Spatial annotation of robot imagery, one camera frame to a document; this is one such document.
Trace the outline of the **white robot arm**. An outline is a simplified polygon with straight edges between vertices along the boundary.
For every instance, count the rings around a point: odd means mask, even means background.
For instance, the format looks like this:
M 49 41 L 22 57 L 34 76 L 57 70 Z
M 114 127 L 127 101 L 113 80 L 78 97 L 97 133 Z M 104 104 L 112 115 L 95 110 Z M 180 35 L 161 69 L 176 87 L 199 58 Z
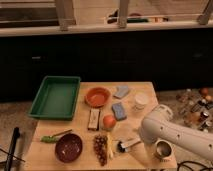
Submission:
M 163 104 L 146 114 L 139 127 L 139 135 L 145 144 L 164 139 L 213 161 L 213 134 L 180 126 L 171 122 L 172 110 Z

